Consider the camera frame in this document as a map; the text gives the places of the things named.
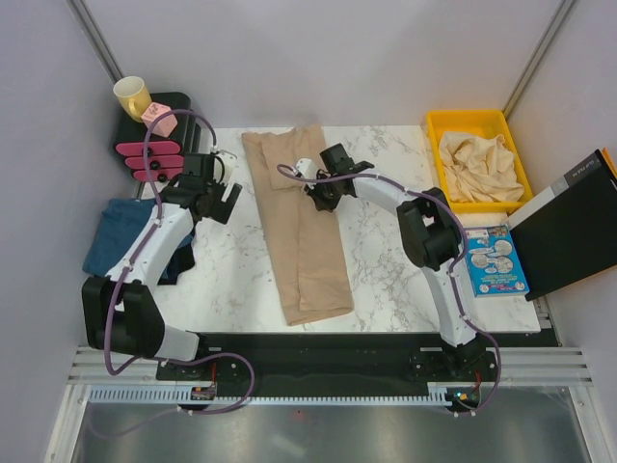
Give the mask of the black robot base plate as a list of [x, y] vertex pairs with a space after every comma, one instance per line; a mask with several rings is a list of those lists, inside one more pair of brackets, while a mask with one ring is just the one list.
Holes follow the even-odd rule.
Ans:
[[488, 341], [449, 347], [437, 334], [202, 334], [197, 356], [225, 359], [158, 368], [158, 380], [214, 380], [220, 395], [377, 397], [425, 395], [431, 383], [488, 385]]

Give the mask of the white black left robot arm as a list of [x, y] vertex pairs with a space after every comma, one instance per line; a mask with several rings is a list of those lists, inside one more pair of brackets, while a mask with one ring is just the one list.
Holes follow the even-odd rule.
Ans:
[[124, 256], [103, 277], [82, 286], [86, 336], [90, 347], [145, 359], [178, 361], [191, 379], [211, 369], [200, 337], [165, 323], [152, 292], [181, 241], [197, 223], [226, 224], [242, 186], [228, 182], [237, 156], [227, 150], [190, 153], [181, 173], [159, 193], [144, 228]]

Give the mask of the tan beige t shirt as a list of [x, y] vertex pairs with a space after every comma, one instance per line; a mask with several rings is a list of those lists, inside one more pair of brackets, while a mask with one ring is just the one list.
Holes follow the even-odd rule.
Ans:
[[336, 215], [318, 211], [300, 182], [277, 171], [278, 165], [293, 166], [302, 158], [322, 167], [322, 126], [283, 134], [245, 132], [241, 142], [286, 323], [350, 313], [353, 297]]

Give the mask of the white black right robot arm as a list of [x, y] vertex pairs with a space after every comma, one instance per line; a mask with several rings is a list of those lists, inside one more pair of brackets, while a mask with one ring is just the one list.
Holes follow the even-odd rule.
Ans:
[[333, 211], [342, 197], [351, 196], [396, 217], [405, 255], [422, 271], [438, 312], [440, 336], [448, 349], [441, 357], [443, 372], [452, 379], [466, 378], [476, 368], [469, 348], [477, 336], [469, 326], [474, 301], [464, 261], [467, 240], [443, 191], [414, 193], [379, 173], [373, 164], [355, 162], [341, 144], [320, 156], [322, 169], [302, 158], [295, 165], [295, 177], [307, 183], [305, 192], [318, 210]]

